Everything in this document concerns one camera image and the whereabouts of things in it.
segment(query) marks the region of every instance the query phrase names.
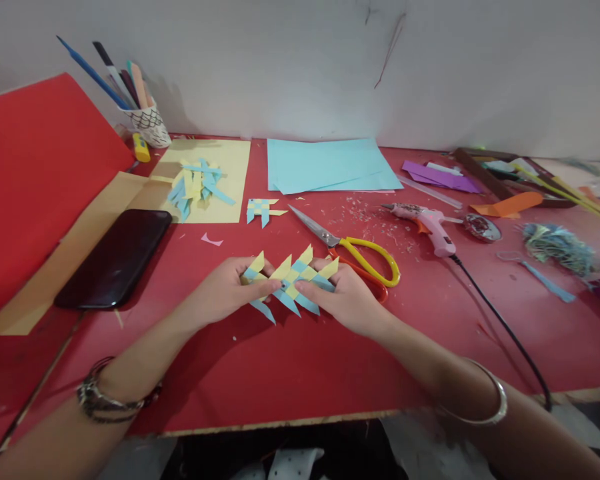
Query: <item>scissors blade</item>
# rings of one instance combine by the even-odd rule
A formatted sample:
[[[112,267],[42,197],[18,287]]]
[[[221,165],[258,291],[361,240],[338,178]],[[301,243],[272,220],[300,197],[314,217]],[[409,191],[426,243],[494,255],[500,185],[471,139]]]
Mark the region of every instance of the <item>scissors blade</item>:
[[[298,210],[297,208],[292,207],[291,205],[289,205],[289,208],[291,210],[293,210],[293,212],[298,216],[298,218],[300,218],[300,220],[302,220],[302,222],[306,226],[308,226],[309,230],[311,230],[312,232],[314,232],[314,234],[316,234],[316,236],[318,238],[320,238],[320,240],[322,240],[324,243],[327,244],[328,248],[334,248],[336,245],[338,245],[338,243],[340,243],[340,238],[332,235],[329,232],[329,230],[327,230],[324,227],[321,227],[312,218],[306,216],[300,210]]]

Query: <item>blue pencil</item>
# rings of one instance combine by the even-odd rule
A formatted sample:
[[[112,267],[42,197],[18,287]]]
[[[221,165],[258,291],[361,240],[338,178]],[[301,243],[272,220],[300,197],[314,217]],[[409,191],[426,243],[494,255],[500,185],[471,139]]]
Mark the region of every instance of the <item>blue pencil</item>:
[[[118,107],[122,108],[122,110],[131,110],[129,106],[125,103],[125,101],[122,100],[122,98],[120,98],[110,86],[108,86],[107,82],[102,80],[102,77],[98,75],[98,73],[92,68],[92,66],[90,66],[90,64],[88,64],[87,61],[84,60],[84,58],[82,58],[82,56],[80,56],[78,52],[76,52],[74,49],[68,46],[67,42],[62,40],[62,38],[58,37],[57,35],[56,37],[58,38],[58,40],[60,40],[60,42],[62,42],[62,44],[67,48],[67,50],[69,50],[71,58],[74,59],[76,63],[80,65],[83,68],[83,70],[87,72],[89,76],[92,79],[94,79],[98,85],[100,85],[100,88],[102,88],[102,90],[104,90],[108,94],[108,96],[110,96],[111,99],[114,102],[116,102]]]

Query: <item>woven paper craft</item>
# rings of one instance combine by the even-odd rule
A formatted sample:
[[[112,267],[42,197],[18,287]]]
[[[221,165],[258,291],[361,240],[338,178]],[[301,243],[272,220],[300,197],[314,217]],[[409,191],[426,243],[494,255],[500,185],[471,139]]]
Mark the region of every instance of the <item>woven paper craft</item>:
[[[269,223],[270,215],[282,215],[288,210],[271,210],[270,205],[276,203],[277,200],[269,199],[249,199],[247,204],[247,223],[250,223],[256,215],[262,216],[262,228]]]
[[[182,165],[182,170],[174,179],[157,175],[150,179],[171,184],[171,192],[169,192],[167,200],[180,210],[182,222],[188,218],[191,204],[196,205],[201,199],[206,201],[212,194],[229,205],[235,204],[234,200],[218,189],[217,183],[222,178],[222,170],[218,168],[218,165],[208,165],[204,159],[193,164],[180,160],[180,165]]]
[[[300,316],[296,303],[300,304],[310,312],[320,315],[318,306],[302,295],[295,288],[295,282],[298,280],[306,280],[328,291],[334,291],[335,287],[329,278],[338,270],[338,258],[327,264],[322,270],[316,271],[309,266],[309,262],[313,258],[313,248],[308,246],[307,249],[300,255],[300,258],[291,264],[291,255],[282,262],[282,264],[271,274],[270,278],[280,280],[282,288],[273,292],[273,296],[282,302],[289,310]],[[260,255],[252,262],[246,272],[241,277],[243,284],[252,283],[258,280],[266,280],[266,276],[260,273],[260,270],[265,266],[265,253],[260,252]],[[271,310],[263,302],[264,298],[254,300],[251,305],[260,310],[273,323],[275,319]]]

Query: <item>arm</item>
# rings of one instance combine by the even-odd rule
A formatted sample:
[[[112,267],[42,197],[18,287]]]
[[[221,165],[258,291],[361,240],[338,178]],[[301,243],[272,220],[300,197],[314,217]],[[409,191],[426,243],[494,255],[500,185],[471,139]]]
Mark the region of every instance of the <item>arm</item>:
[[[320,269],[326,260],[315,259]],[[444,408],[469,420],[490,418],[499,395],[479,367],[446,350],[390,314],[373,297],[362,279],[340,264],[331,277],[334,293],[307,282],[298,290],[330,312],[350,330],[382,345]],[[458,428],[508,478],[600,479],[600,459],[582,445],[536,402],[504,384],[509,410],[492,427]]]
[[[239,276],[252,261],[229,259],[216,268],[170,316],[106,366],[98,382],[101,392],[122,402],[144,398],[198,330],[280,288],[276,280],[242,286]],[[272,274],[273,266],[266,262],[264,272]],[[130,424],[96,423],[84,414],[76,395],[72,395],[0,456],[0,479],[92,478]]]

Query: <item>scissors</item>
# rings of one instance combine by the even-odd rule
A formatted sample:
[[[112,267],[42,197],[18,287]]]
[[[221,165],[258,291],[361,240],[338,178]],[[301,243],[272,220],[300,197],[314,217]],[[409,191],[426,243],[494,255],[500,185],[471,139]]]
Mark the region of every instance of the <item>scissors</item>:
[[[340,258],[341,262],[348,264],[363,279],[365,279],[368,282],[375,285],[380,292],[380,296],[377,297],[378,302],[384,303],[385,300],[387,300],[387,297],[389,296],[387,287],[395,287],[398,284],[398,282],[400,281],[400,270],[398,270],[398,264],[395,262],[393,257],[389,254],[389,252],[384,250],[384,248],[382,248],[380,245],[377,245],[370,241],[351,238],[351,237],[338,238],[338,237],[334,236],[333,234],[331,234],[325,228],[318,225],[314,220],[312,220],[311,218],[306,216],[300,210],[292,207],[291,205],[289,205],[289,208],[291,210],[293,210],[293,212],[298,216],[298,218],[300,218],[300,220],[302,220],[302,222],[306,226],[308,226],[309,230],[314,232],[314,234],[316,234],[318,236],[318,238],[320,238],[320,240],[322,240],[325,244],[327,244],[327,248],[329,250],[329,254],[332,259]],[[362,266],[362,268],[360,268],[357,265],[353,264],[352,262],[340,257],[340,255],[338,255],[338,253],[335,250],[336,246],[338,246],[338,245],[342,245],[344,248],[346,248],[348,250],[348,252],[353,255],[353,258],[355,258],[358,261],[358,263]],[[391,280],[387,280],[382,275],[380,275],[376,271],[376,269],[374,269],[369,264],[369,262],[367,260],[365,260],[365,258],[360,254],[360,252],[358,252],[358,250],[354,247],[354,245],[368,247],[370,249],[375,250],[380,255],[382,255],[385,258],[385,260],[388,262],[389,266],[391,267],[391,274],[392,274]]]

